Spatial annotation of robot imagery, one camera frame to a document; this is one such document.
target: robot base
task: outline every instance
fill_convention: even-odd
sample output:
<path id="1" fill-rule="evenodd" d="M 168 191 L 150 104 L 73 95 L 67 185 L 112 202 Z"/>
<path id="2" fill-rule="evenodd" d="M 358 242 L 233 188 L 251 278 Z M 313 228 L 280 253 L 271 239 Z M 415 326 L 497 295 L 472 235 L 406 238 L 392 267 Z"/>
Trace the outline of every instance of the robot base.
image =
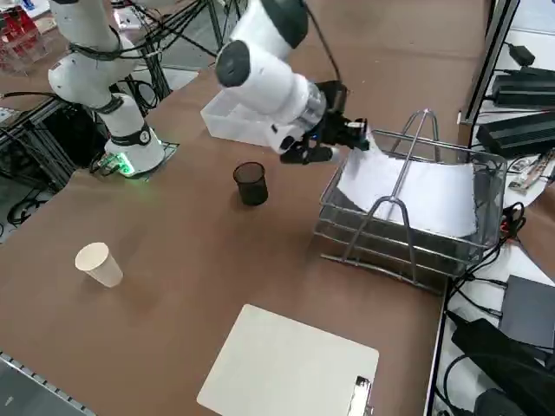
<path id="1" fill-rule="evenodd" d="M 119 172 L 126 178 L 151 171 L 164 161 L 166 157 L 164 147 L 152 128 L 150 134 L 152 139 L 146 146 L 119 146 L 112 140 L 106 144 L 106 152 L 116 155 L 121 162 Z"/>

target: clipboard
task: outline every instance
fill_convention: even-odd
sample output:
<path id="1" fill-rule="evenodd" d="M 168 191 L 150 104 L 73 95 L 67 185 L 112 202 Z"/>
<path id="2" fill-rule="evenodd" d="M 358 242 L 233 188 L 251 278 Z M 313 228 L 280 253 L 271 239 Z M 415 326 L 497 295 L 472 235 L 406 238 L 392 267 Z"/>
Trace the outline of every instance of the clipboard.
<path id="1" fill-rule="evenodd" d="M 379 354 L 245 305 L 197 401 L 222 416 L 364 416 Z"/>

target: brown table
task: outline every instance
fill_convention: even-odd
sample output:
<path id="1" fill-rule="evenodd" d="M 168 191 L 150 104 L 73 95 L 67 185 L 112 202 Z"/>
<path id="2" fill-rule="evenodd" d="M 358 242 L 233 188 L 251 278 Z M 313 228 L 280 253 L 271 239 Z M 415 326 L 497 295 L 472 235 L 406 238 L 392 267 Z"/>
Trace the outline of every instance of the brown table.
<path id="1" fill-rule="evenodd" d="M 437 110 L 444 139 L 483 41 L 481 1 L 310 2 L 352 89 L 348 115 L 399 129 Z M 313 35 L 291 57 L 332 76 Z M 376 348 L 376 414 L 420 415 L 441 299 L 318 256 L 318 199 L 334 166 L 282 166 L 268 149 L 211 138 L 211 71 L 148 116 L 181 144 L 148 184 L 77 172 L 0 250 L 0 345 L 100 415 L 209 415 L 196 396 L 246 303 Z M 237 200 L 233 168 L 262 162 L 270 198 Z M 75 253 L 104 241 L 125 271 L 104 289 Z"/>

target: green led light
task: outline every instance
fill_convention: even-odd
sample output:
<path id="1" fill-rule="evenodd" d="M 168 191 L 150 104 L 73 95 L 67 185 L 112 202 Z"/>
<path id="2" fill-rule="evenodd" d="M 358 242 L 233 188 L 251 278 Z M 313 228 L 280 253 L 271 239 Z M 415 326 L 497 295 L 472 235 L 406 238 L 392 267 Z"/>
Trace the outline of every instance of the green led light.
<path id="1" fill-rule="evenodd" d="M 135 169 L 127 158 L 125 153 L 118 153 L 118 160 L 120 161 L 120 172 L 125 176 L 131 176 L 135 173 Z"/>

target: black power supply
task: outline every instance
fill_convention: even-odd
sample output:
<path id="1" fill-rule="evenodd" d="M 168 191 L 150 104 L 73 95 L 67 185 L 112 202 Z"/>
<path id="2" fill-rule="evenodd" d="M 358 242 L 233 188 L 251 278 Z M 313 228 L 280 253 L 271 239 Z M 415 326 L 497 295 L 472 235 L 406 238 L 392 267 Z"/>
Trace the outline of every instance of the black power supply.
<path id="1" fill-rule="evenodd" d="M 484 123 L 476 137 L 489 152 L 507 159 L 543 153 L 555 147 L 555 112 Z"/>
<path id="2" fill-rule="evenodd" d="M 491 99 L 496 107 L 555 108 L 555 77 L 527 73 L 497 75 Z"/>
<path id="3" fill-rule="evenodd" d="M 521 67 L 529 67 L 536 60 L 536 57 L 526 48 L 526 46 L 515 46 L 509 42 L 506 42 L 506 44 L 509 47 L 509 55 Z"/>

